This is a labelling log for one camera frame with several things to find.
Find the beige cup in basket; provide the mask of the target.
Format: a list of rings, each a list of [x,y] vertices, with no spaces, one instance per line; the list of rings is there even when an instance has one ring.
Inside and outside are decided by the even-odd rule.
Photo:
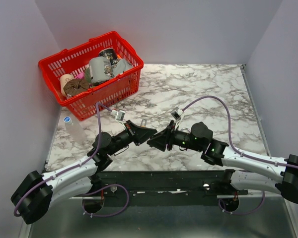
[[[67,96],[66,93],[65,93],[65,91],[64,91],[64,87],[65,87],[65,85],[66,85],[69,81],[71,81],[71,80],[73,80],[73,79],[74,79],[74,77],[73,77],[71,74],[63,74],[63,75],[60,77],[61,94],[62,94],[64,97]]]

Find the clear plastic water bottle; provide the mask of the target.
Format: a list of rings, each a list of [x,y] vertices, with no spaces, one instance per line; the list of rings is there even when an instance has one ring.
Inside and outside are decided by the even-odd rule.
[[[87,137],[84,129],[81,127],[76,119],[70,116],[64,117],[65,128],[68,134],[74,139],[78,144],[83,144]]]

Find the grey cloth in basket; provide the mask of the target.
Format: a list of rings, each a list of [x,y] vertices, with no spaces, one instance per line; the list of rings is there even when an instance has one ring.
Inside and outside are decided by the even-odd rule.
[[[112,74],[114,77],[123,74],[124,72],[132,69],[133,66],[125,59],[120,59],[112,68]]]

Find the pink item in basket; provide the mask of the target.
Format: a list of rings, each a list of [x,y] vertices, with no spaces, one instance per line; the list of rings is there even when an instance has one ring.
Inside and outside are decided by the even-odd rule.
[[[84,76],[85,76],[85,73],[84,73],[84,72],[81,72],[81,73],[79,73],[77,76],[75,76],[74,78],[75,78],[75,79],[83,79]]]

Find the black can in basket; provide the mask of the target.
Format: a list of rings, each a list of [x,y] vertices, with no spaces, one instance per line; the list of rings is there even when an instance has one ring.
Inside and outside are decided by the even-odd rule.
[[[116,65],[120,60],[120,58],[118,57],[117,53],[113,48],[103,49],[102,51],[99,52],[98,56],[107,58],[110,61],[112,66]]]

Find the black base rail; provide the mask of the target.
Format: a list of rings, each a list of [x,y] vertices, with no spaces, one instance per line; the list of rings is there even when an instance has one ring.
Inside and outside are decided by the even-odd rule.
[[[215,206],[218,196],[246,195],[230,184],[232,169],[224,171],[108,171],[89,177],[88,194],[104,196],[107,207]]]

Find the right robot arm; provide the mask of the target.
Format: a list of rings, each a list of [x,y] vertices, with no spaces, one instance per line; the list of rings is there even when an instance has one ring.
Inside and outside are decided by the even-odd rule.
[[[213,132],[203,123],[192,125],[190,132],[178,130],[170,124],[152,136],[147,144],[160,151],[174,145],[201,153],[201,159],[210,165],[235,167],[230,177],[219,181],[219,190],[230,194],[236,190],[260,190],[280,194],[298,204],[298,156],[288,158],[263,156],[235,149],[226,142],[213,139]]]

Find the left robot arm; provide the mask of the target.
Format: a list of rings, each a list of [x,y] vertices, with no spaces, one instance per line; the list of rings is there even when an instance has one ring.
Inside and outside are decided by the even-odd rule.
[[[111,163],[110,158],[116,152],[134,143],[139,146],[149,140],[157,131],[153,128],[138,126],[130,120],[124,124],[125,129],[115,136],[100,132],[88,155],[75,163],[59,170],[40,174],[30,172],[11,196],[15,206],[13,214],[22,217],[24,222],[32,224],[42,218],[52,205],[54,198],[71,185],[72,195],[87,193],[90,196],[100,191],[100,183],[90,176],[105,170]]]

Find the red plastic shopping basket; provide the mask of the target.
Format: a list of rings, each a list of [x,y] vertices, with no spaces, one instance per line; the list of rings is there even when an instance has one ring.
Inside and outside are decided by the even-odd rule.
[[[89,61],[98,57],[100,51],[113,48],[120,59],[125,59],[133,68],[121,75],[113,77],[101,84],[92,84],[92,74]],[[141,69],[144,62],[137,55],[134,48],[116,31],[89,39],[72,49],[64,49],[57,54],[49,56],[38,62],[46,85],[54,94],[57,102],[66,107],[79,121],[96,114],[96,103],[100,102],[109,107],[139,89]],[[71,74],[73,77],[84,72],[89,83],[89,89],[74,97],[61,94],[60,77]]]

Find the grey printed cloth roll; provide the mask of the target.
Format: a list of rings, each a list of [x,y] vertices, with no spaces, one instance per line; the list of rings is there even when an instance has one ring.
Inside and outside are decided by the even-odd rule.
[[[91,83],[101,84],[107,80],[113,79],[111,62],[106,57],[95,57],[89,61],[92,74]]]

